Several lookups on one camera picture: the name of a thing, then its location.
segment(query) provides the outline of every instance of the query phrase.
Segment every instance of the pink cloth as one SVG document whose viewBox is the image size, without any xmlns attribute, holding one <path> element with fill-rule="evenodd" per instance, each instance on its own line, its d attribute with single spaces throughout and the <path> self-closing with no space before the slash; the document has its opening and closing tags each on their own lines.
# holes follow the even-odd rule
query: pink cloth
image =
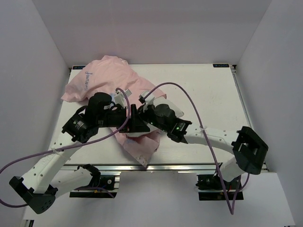
<svg viewBox="0 0 303 227">
<path fill-rule="evenodd" d="M 61 99 L 67 102 L 79 102 L 92 97 L 96 92 L 105 92 L 112 97 L 116 88 L 129 89 L 131 104 L 141 105 L 139 95 L 145 90 L 152 90 L 155 86 L 148 80 L 139 77 L 131 69 L 127 61 L 113 56 L 104 56 L 101 60 L 92 61 L 66 85 Z M 161 90 L 153 92 L 155 97 L 163 96 Z M 116 133 L 115 137 L 123 148 L 140 164 L 147 166 L 150 157 L 160 144 L 159 131 L 153 131 L 138 138 L 129 138 L 125 134 Z"/>
</svg>

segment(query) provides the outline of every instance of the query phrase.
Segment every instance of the gray panel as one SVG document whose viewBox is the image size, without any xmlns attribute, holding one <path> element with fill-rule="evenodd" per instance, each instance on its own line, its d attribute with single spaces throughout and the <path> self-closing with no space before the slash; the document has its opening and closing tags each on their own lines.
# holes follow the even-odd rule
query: gray panel
<svg viewBox="0 0 303 227">
<path fill-rule="evenodd" d="M 69 66 L 118 55 L 132 64 L 236 64 L 270 0 L 33 0 Z"/>
<path fill-rule="evenodd" d="M 238 65 L 244 99 L 269 145 L 294 220 L 303 226 L 303 1 L 271 3 Z"/>
<path fill-rule="evenodd" d="M 0 166 L 42 151 L 53 132 L 68 68 L 31 0 L 2 1 L 0 7 Z M 0 176 L 0 196 L 24 202 L 9 186 L 36 160 L 7 169 Z M 0 205 L 0 225 L 19 226 L 24 209 Z"/>
</svg>

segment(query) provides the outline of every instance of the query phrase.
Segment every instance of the purple cable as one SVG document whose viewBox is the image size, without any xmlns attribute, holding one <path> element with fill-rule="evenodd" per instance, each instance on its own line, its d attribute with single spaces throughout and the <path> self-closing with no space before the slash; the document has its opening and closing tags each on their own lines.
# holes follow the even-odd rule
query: purple cable
<svg viewBox="0 0 303 227">
<path fill-rule="evenodd" d="M 199 113 L 198 113 L 198 110 L 197 110 L 197 108 L 196 108 L 196 106 L 195 106 L 193 100 L 191 99 L 191 97 L 189 96 L 189 94 L 186 92 L 186 90 L 184 90 L 184 88 L 181 87 L 179 84 L 176 84 L 176 83 L 173 83 L 173 82 L 166 82 L 166 83 L 159 84 L 159 85 L 157 85 L 153 90 L 151 90 L 151 91 L 144 97 L 144 99 L 146 99 L 152 92 L 154 92 L 154 90 L 156 90 L 157 88 L 159 88 L 159 87 L 161 87 L 161 86 L 163 86 L 163 85 L 166 85 L 166 84 L 175 85 L 175 86 L 177 86 L 178 88 L 180 88 L 180 89 L 184 92 L 184 94 L 188 97 L 188 99 L 190 100 L 190 102 L 191 102 L 191 104 L 192 104 L 192 106 L 193 106 L 193 108 L 194 108 L 194 110 L 195 110 L 195 113 L 196 113 L 196 115 L 197 115 L 197 117 L 198 117 L 198 120 L 199 120 L 199 123 L 200 123 L 200 127 L 203 128 L 203 124 L 202 124 L 200 115 L 199 115 Z M 233 215 L 233 214 L 234 214 L 234 204 L 235 204 L 235 200 L 236 200 L 237 194 L 238 194 L 238 192 L 239 192 L 240 180 L 239 180 L 239 183 L 238 183 L 238 185 L 237 185 L 237 188 L 236 188 L 236 191 L 235 191 L 233 200 L 232 200 L 232 206 L 231 206 L 231 203 L 230 203 L 230 201 L 229 201 L 229 199 L 228 199 L 228 195 L 227 195 L 227 192 L 226 192 L 226 187 L 225 187 L 225 184 L 224 184 L 224 181 L 223 181 L 222 173 L 221 173 L 221 171 L 220 171 L 220 167 L 219 167 L 219 164 L 218 164 L 216 155 L 215 155 L 215 153 L 214 153 L 214 149 L 213 149 L 213 147 L 212 147 L 212 145 L 211 145 L 211 143 L 210 143 L 210 141 L 209 141 L 209 138 L 208 138 L 208 136 L 207 136 L 205 130 L 203 130 L 203 135 L 204 135 L 205 140 L 206 140 L 206 142 L 207 142 L 207 145 L 208 145 L 208 147 L 209 147 L 209 149 L 210 149 L 210 151 L 211 151 L 211 153 L 212 153 L 212 156 L 213 156 L 213 159 L 214 159 L 214 163 L 215 163 L 215 166 L 216 166 L 216 169 L 217 169 L 217 173 L 218 173 L 218 175 L 219 175 L 220 182 L 221 182 L 221 185 L 222 185 L 223 193 L 224 193 L 224 196 L 225 196 L 225 199 L 226 199 L 226 202 L 227 202 L 228 209 L 229 209 L 230 213 Z"/>
<path fill-rule="evenodd" d="M 130 103 L 129 103 L 129 100 L 127 98 L 127 95 L 126 93 L 120 89 L 120 88 L 117 88 L 116 91 L 121 91 L 122 94 L 124 95 L 125 99 L 126 99 L 126 103 L 127 103 L 127 117 L 126 117 L 126 120 L 124 121 L 124 123 L 116 130 L 116 131 L 113 131 L 112 133 L 108 134 L 107 136 L 105 137 L 102 137 L 98 140 L 93 140 L 91 142 L 87 142 L 87 143 L 83 143 L 83 144 L 78 144 L 78 145 L 72 145 L 72 146 L 65 146 L 65 147 L 62 147 L 62 148 L 58 148 L 56 149 L 57 151 L 63 151 L 63 150 L 68 150 L 68 149 L 72 149 L 72 148 L 79 148 L 79 147 L 84 147 L 84 146 L 87 146 L 89 144 L 93 144 L 93 143 L 97 143 L 97 142 L 100 142 L 102 140 L 105 140 L 107 139 L 108 137 L 111 137 L 113 135 L 115 135 L 117 132 L 119 132 L 121 129 L 123 129 L 123 127 L 126 125 L 127 121 L 129 120 L 130 118 L 130 112 L 131 112 L 131 107 L 130 107 Z M 40 152 L 40 153 L 37 153 L 37 154 L 33 154 L 33 155 L 29 155 L 29 156 L 25 156 L 25 157 L 22 157 L 22 158 L 19 158 L 19 159 L 16 159 L 15 161 L 12 161 L 8 164 L 6 164 L 2 169 L 0 169 L 0 174 L 6 169 L 8 168 L 9 166 L 17 163 L 17 162 L 21 162 L 23 160 L 26 160 L 26 159 L 29 159 L 29 158 L 32 158 L 32 157 L 37 157 L 37 156 L 41 156 L 41 155 L 47 155 L 47 154 L 51 154 L 53 153 L 53 150 L 48 150 L 48 151 L 44 151 L 44 152 Z M 22 204 L 22 205 L 11 205 L 11 204 L 8 204 L 6 202 L 4 202 L 2 199 L 0 199 L 0 203 L 6 207 L 10 207 L 10 208 L 20 208 L 20 207 L 25 207 L 27 206 L 27 204 Z"/>
<path fill-rule="evenodd" d="M 79 191 L 82 191 L 82 190 L 102 190 L 102 191 L 105 191 L 107 194 L 110 195 L 110 197 L 114 198 L 113 194 L 110 193 L 108 190 L 106 190 L 105 188 L 101 188 L 101 187 L 80 187 L 80 188 L 76 188 L 75 190 L 79 190 Z"/>
</svg>

